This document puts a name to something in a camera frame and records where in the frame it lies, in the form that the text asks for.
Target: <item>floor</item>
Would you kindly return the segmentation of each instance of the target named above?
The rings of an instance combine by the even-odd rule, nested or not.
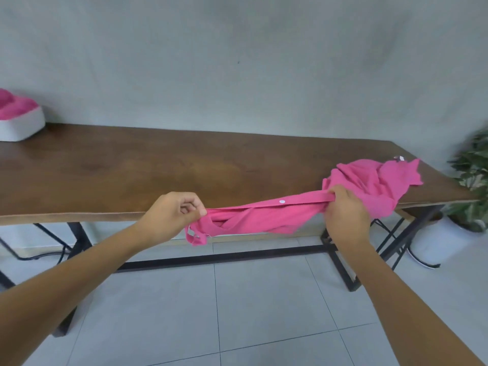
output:
[[[371,240],[384,232],[377,226]],[[319,244],[318,237],[159,246],[134,260]],[[398,274],[488,363],[486,244],[438,270],[408,256]],[[0,268],[19,283],[56,258]],[[361,288],[349,293],[326,254],[110,276],[49,336],[28,366],[392,366],[397,361]]]

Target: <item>pink fabric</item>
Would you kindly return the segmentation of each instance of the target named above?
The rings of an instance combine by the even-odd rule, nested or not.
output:
[[[335,199],[327,190],[336,184],[353,191],[372,218],[386,217],[393,212],[410,185],[422,185],[417,172],[419,161],[379,163],[360,159],[338,164],[330,177],[324,178],[322,190],[237,207],[207,209],[207,215],[190,225],[194,236],[186,227],[186,240],[198,246],[207,243],[207,236],[259,232],[291,234],[326,209],[328,203]]]
[[[17,118],[39,107],[33,99],[15,96],[0,88],[0,120]]]

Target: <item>person's right arm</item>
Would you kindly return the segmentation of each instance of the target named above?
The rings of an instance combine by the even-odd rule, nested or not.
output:
[[[341,185],[330,191],[327,232],[368,292],[399,364],[483,365],[376,253],[361,200]]]

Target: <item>folded pink cloth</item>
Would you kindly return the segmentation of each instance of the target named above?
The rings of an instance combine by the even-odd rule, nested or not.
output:
[[[23,98],[0,88],[0,120],[14,119],[39,108],[33,99]]]
[[[207,236],[274,232],[291,234],[314,215],[325,211],[334,194],[327,192],[342,184],[360,198],[372,218],[390,215],[410,185],[422,185],[417,172],[419,159],[379,163],[360,159],[338,164],[322,190],[284,196],[237,207],[207,209],[207,215],[185,228],[186,240],[194,246],[207,243]]]

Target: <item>person's left arm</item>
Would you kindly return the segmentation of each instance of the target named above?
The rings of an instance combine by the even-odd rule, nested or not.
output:
[[[0,294],[0,364],[21,365],[78,303],[138,252],[206,214],[194,193],[162,195],[135,224]]]

